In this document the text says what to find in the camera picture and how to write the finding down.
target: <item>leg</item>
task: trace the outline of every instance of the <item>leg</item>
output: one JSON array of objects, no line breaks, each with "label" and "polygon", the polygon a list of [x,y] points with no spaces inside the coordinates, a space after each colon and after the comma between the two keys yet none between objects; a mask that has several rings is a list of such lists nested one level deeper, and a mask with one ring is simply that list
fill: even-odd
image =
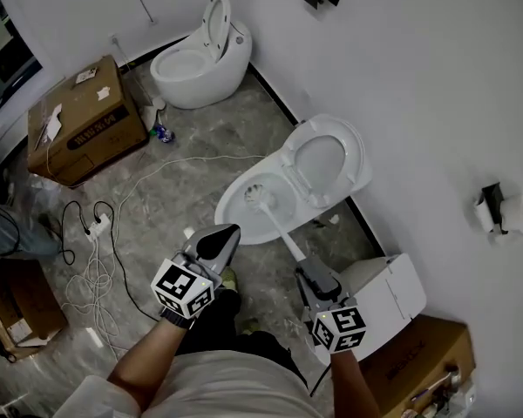
[{"label": "leg", "polygon": [[269,359],[296,374],[302,380],[304,385],[308,386],[306,380],[301,375],[300,370],[293,361],[293,358],[290,355],[290,350],[286,350],[282,347],[271,333],[256,331],[250,335],[241,334],[234,340],[233,350],[242,353],[255,354],[256,356]]},{"label": "leg", "polygon": [[240,309],[241,297],[238,293],[230,289],[220,291],[187,332],[176,354],[230,350],[236,337],[234,317]]}]

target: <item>power plug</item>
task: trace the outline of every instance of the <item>power plug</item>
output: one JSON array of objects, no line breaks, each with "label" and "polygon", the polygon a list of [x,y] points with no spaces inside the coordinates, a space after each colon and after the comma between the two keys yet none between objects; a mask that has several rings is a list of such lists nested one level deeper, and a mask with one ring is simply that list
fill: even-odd
[{"label": "power plug", "polygon": [[101,214],[98,218],[99,221],[93,221],[89,226],[89,235],[86,235],[90,243],[95,241],[100,234],[106,231],[111,225],[111,221],[108,219],[105,213]]}]

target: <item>forearm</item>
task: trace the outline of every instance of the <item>forearm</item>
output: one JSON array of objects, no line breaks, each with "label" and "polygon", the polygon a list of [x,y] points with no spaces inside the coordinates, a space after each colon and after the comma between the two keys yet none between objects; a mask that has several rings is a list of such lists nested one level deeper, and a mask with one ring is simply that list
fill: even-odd
[{"label": "forearm", "polygon": [[161,320],[119,361],[107,380],[123,388],[145,410],[171,367],[186,330]]},{"label": "forearm", "polygon": [[336,418],[379,418],[376,400],[351,351],[331,355],[333,402]]}]

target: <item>toilet bowl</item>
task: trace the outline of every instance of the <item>toilet bowl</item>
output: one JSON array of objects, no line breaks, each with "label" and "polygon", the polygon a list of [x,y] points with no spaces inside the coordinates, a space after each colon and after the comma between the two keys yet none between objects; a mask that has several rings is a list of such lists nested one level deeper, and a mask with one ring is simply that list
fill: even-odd
[{"label": "toilet bowl", "polygon": [[230,19],[228,0],[210,0],[201,27],[151,63],[161,96],[175,107],[200,108],[233,94],[252,52],[248,28]]},{"label": "toilet bowl", "polygon": [[362,189],[371,178],[355,128],[330,115],[317,115],[298,125],[280,150],[228,187],[215,210],[215,224],[239,225],[242,245],[265,243],[279,233],[267,215],[244,201],[251,185],[261,184],[275,195],[273,214],[290,232]]}]

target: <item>white shirt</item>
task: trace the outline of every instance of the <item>white shirt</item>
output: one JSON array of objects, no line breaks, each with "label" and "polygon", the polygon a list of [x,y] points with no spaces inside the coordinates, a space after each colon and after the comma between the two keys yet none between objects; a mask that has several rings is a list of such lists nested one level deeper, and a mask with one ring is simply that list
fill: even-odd
[{"label": "white shirt", "polygon": [[291,371],[260,356],[215,351],[177,356],[148,410],[124,390],[88,376],[54,418],[322,418]]}]

